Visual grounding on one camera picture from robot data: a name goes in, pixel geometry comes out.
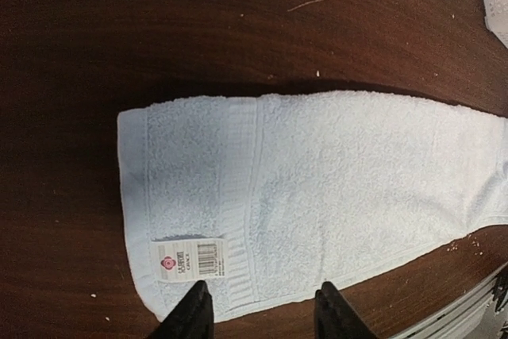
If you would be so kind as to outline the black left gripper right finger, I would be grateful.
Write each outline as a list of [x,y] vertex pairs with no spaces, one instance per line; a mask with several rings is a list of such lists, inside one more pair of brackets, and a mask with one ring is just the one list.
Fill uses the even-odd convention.
[[315,292],[314,337],[318,339],[378,338],[329,281],[325,281]]

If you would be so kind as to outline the light blue towel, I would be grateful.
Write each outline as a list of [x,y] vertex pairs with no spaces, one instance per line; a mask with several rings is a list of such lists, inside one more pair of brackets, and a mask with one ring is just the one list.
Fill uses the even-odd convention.
[[219,322],[310,299],[507,222],[507,120],[366,91],[121,112],[125,246],[163,320],[206,281]]

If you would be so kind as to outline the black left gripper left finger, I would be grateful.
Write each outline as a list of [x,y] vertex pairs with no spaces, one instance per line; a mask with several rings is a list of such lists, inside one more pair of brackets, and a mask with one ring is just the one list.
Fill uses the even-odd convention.
[[212,339],[214,308],[204,280],[197,281],[152,332],[152,339]]

